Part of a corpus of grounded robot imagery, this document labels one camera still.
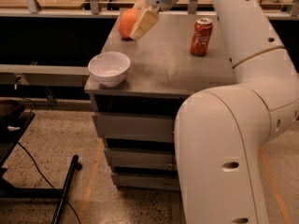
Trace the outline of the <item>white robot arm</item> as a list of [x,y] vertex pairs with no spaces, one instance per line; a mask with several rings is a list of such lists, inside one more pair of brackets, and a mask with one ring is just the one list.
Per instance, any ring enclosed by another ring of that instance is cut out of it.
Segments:
[[199,91],[178,111],[186,224],[269,224],[258,151],[296,121],[298,74],[257,0],[212,2],[236,83]]

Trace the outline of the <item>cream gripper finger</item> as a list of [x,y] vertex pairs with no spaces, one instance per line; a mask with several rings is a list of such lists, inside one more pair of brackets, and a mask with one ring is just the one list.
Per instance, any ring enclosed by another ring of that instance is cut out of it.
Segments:
[[159,12],[155,7],[143,7],[130,33],[133,40],[143,37],[159,20]]
[[134,9],[143,9],[143,8],[148,8],[150,5],[148,4],[148,2],[146,0],[136,0],[133,8]]

